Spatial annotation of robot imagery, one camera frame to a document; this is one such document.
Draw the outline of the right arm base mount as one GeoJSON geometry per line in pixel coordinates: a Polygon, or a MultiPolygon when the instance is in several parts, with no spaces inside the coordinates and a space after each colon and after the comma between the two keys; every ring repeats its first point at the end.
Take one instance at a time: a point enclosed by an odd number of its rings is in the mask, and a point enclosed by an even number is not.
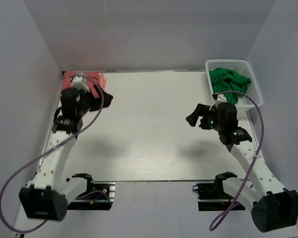
{"type": "Polygon", "coordinates": [[[225,172],[216,175],[212,182],[201,182],[192,186],[192,190],[197,193],[198,210],[225,211],[232,203],[233,197],[224,192],[223,181],[236,177],[233,172],[225,172]]]}

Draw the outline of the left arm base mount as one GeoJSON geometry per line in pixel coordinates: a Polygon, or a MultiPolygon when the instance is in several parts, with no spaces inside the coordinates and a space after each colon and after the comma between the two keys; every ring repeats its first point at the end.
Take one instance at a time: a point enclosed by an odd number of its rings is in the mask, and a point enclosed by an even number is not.
{"type": "Polygon", "coordinates": [[[94,181],[92,175],[74,174],[66,178],[67,194],[75,198],[68,202],[68,210],[109,211],[114,202],[115,182],[94,181]]]}

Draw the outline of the red t-shirt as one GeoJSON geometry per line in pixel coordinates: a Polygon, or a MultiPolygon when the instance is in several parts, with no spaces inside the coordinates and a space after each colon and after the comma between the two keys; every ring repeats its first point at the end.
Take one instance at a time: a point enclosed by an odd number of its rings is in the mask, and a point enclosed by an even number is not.
{"type": "Polygon", "coordinates": [[[94,95],[95,98],[99,98],[99,94],[96,92],[96,89],[94,88],[94,83],[88,79],[85,79],[84,77],[82,77],[82,75],[92,78],[92,80],[94,82],[97,82],[97,84],[101,87],[101,89],[105,90],[106,78],[105,78],[104,74],[101,74],[98,71],[74,72],[74,71],[70,71],[70,70],[67,70],[64,73],[63,82],[62,82],[62,90],[69,88],[71,86],[71,84],[74,82],[81,81],[86,84],[86,86],[89,88],[90,92],[94,95]]]}

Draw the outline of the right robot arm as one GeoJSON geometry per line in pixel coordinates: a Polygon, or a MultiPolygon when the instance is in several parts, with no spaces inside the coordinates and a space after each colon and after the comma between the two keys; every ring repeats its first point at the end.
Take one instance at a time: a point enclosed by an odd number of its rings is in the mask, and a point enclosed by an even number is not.
{"type": "Polygon", "coordinates": [[[190,126],[199,121],[201,129],[215,130],[220,142],[237,159],[253,186],[248,187],[233,172],[225,172],[216,175],[211,185],[197,185],[200,199],[232,197],[230,207],[241,204],[251,213],[256,228],[263,233],[296,225],[298,193],[286,189],[256,153],[252,137],[238,125],[234,104],[198,104],[186,121],[190,126]]]}

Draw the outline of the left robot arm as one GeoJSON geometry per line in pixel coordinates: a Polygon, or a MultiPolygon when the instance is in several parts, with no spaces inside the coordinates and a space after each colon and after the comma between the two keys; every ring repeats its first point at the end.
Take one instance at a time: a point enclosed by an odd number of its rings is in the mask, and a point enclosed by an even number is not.
{"type": "Polygon", "coordinates": [[[109,107],[113,96],[97,90],[94,97],[90,90],[70,87],[61,92],[61,105],[54,114],[50,147],[54,151],[46,155],[34,179],[19,192],[19,199],[30,219],[61,221],[68,206],[77,197],[94,195],[92,175],[74,174],[62,180],[69,153],[82,131],[82,118],[88,112],[109,107]]]}

